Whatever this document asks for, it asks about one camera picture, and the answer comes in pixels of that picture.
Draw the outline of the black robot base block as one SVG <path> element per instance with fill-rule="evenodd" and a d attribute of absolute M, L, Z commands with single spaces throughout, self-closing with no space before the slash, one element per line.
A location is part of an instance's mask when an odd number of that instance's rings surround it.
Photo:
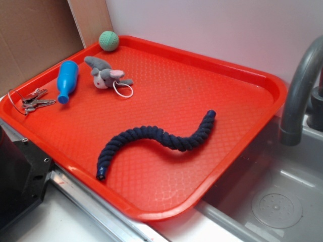
<path fill-rule="evenodd" d="M 52 158 L 31 141 L 12 141 L 1 129 L 1 232 L 43 199 Z"/>

